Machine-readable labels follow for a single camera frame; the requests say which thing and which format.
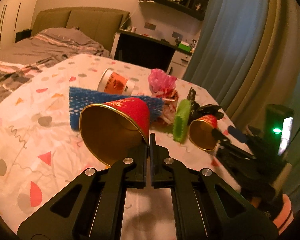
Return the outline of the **brown upholstered headboard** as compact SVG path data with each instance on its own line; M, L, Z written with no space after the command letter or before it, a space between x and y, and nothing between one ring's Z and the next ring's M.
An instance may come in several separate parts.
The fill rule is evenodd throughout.
M64 7L38 12L31 35L49 28L78 27L83 34L110 51L115 34L129 17L125 10L101 7Z

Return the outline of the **green box on desk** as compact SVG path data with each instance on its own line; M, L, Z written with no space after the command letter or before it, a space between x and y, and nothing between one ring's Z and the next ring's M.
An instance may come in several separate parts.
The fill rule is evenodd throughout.
M186 42L180 42L178 44L178 48L181 49L181 50L184 50L186 52L190 52L191 51L191 46L186 43Z

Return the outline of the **black crumpled plastic bag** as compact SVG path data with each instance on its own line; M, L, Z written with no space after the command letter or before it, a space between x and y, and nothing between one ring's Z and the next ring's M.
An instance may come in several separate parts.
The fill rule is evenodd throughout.
M221 112L221 106L213 104L200 106L199 103L195 101L195 97L196 91L191 87L186 98L190 103L190 114L187 123L188 125L190 125L194 120L197 120L205 115L213 115L217 118L217 120L220 120L224 117L224 113Z

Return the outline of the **red paper cup gold rim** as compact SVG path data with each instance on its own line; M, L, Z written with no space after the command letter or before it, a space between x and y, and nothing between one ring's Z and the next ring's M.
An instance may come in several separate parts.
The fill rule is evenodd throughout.
M189 126L190 141L204 151L213 151L216 148L217 140L212 135L212 130L217 129L217 118L208 114L193 120Z

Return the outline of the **grey striped bedding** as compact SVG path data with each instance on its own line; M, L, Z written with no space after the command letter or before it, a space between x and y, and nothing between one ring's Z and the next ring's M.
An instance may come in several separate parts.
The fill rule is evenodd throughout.
M78 29L49 28L0 51L0 103L46 68L89 54L111 58L106 48Z

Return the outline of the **dark top white desk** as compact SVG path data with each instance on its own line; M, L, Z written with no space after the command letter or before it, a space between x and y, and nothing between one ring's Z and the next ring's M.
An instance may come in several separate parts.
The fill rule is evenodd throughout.
M111 49L114 59L145 67L161 69L168 75L182 78L192 53L152 37L119 30Z

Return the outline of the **red white crumpled wrapper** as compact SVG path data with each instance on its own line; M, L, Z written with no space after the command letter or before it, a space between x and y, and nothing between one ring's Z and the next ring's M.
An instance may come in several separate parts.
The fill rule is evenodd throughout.
M153 94L156 98L161 98L164 102L161 114L156 119L156 122L165 125L172 125L174 123L175 113L179 100L178 92L174 90L158 91Z

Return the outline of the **blue and beige curtain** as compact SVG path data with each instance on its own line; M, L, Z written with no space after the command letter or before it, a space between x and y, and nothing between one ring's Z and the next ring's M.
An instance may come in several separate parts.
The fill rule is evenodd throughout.
M296 0L209 0L184 79L205 88L239 129L261 128L266 106L294 110L284 192L300 207L300 5Z

